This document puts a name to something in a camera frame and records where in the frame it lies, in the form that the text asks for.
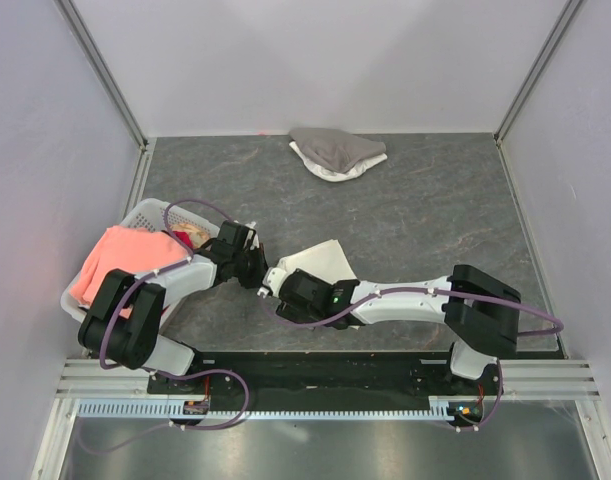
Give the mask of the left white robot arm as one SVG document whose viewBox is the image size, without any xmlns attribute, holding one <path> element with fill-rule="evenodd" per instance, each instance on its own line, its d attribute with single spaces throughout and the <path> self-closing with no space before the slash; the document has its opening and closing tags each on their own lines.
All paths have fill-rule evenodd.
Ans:
<svg viewBox="0 0 611 480">
<path fill-rule="evenodd" d="M 105 369 L 165 372 L 181 392 L 196 392 L 205 371 L 193 362 L 191 347 L 159 333 L 163 311 L 231 279 L 246 289 L 259 288 L 267 269 L 256 230 L 225 221 L 191 257 L 145 274 L 110 271 L 82 321 L 78 342 L 98 354 Z"/>
</svg>

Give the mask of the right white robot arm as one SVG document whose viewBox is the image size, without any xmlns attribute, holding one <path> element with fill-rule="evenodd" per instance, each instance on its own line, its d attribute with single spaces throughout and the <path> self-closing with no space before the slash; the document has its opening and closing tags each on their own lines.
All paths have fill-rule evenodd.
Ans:
<svg viewBox="0 0 611 480">
<path fill-rule="evenodd" d="M 334 283 L 301 269 L 272 268 L 264 286 L 280 300 L 276 314 L 305 327 L 337 330 L 385 322 L 426 322 L 449 328 L 456 341 L 443 381 L 462 394 L 489 364 L 517 352 L 520 293 L 470 265 L 457 265 L 434 280 L 384 284 L 358 279 Z"/>
</svg>

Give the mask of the white cloth napkin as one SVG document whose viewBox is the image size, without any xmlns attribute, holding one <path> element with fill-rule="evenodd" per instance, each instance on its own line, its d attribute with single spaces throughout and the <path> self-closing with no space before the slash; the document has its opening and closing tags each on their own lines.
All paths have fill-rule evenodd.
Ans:
<svg viewBox="0 0 611 480">
<path fill-rule="evenodd" d="M 337 240 L 327 240 L 299 253 L 283 257 L 275 267 L 284 269 L 288 276 L 300 269 L 331 284 L 339 280 L 358 280 Z M 346 310 L 335 316 L 338 319 L 329 325 L 337 330 L 360 324 Z"/>
</svg>

